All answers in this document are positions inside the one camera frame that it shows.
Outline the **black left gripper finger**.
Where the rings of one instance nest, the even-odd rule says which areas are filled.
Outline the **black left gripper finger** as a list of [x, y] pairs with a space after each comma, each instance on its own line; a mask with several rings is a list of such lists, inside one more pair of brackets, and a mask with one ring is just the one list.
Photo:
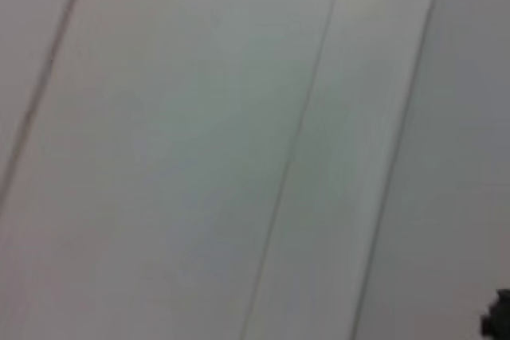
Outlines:
[[481, 316], [480, 333], [482, 337], [508, 337], [510, 333], [510, 293], [508, 289], [500, 289], [497, 299]]

